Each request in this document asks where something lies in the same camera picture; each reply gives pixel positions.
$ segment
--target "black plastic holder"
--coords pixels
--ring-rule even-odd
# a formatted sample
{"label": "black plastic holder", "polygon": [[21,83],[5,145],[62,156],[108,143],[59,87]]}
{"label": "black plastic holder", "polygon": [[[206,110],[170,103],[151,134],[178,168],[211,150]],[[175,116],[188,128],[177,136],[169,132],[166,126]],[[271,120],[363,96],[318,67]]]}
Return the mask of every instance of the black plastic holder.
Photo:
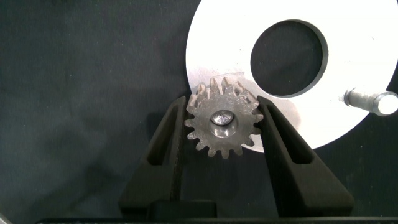
{"label": "black plastic holder", "polygon": [[[258,97],[258,124],[280,217],[347,216],[354,198],[269,100]],[[214,202],[182,202],[182,151],[188,118],[185,97],[160,122],[119,206],[127,218],[172,221],[216,218]]]}

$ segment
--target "gear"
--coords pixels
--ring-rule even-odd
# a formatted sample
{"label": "gear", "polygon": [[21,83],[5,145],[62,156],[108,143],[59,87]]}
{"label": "gear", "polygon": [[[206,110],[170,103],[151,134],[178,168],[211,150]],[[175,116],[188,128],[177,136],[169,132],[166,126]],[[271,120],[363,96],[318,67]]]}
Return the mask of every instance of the gear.
{"label": "gear", "polygon": [[200,140],[197,150],[209,147],[210,157],[221,151],[227,159],[231,149],[240,156],[242,145],[254,145],[250,135],[261,133],[254,127],[254,123],[263,119],[258,105],[256,97],[240,82],[232,84],[224,77],[221,86],[214,78],[209,88],[201,83],[187,106],[187,111],[194,115],[193,119],[185,121],[186,126],[194,128],[188,139]]}

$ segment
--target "metal shaft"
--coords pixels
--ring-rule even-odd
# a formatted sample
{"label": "metal shaft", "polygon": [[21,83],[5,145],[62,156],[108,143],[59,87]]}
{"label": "metal shaft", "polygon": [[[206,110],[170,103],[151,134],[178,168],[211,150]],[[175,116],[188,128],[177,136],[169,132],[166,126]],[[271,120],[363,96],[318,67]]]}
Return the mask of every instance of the metal shaft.
{"label": "metal shaft", "polygon": [[398,110],[398,95],[391,91],[370,93],[354,88],[346,92],[345,103],[379,116],[387,116]]}

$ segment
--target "white circular plate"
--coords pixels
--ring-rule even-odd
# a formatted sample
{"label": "white circular plate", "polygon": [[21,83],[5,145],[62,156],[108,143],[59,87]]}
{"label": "white circular plate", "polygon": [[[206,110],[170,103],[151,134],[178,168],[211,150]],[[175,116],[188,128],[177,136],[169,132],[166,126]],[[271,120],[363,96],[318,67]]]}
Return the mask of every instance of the white circular plate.
{"label": "white circular plate", "polygon": [[[317,33],[323,63],[314,82],[297,94],[279,97],[254,81],[254,44],[270,26],[299,21]],[[354,128],[367,114],[346,106],[354,87],[385,90],[398,59],[396,0],[202,0],[187,42],[191,91],[223,77],[240,81],[254,95],[270,99],[306,142],[317,148]]]}

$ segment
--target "circular hole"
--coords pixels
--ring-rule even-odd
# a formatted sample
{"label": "circular hole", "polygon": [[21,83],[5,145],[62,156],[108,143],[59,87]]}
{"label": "circular hole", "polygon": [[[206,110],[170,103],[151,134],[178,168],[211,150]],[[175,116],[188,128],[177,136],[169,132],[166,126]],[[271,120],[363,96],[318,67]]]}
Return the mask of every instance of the circular hole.
{"label": "circular hole", "polygon": [[327,61],[326,41],[319,30],[309,26],[312,25],[283,21],[258,38],[251,54],[251,71],[265,92],[299,95],[320,79]]}

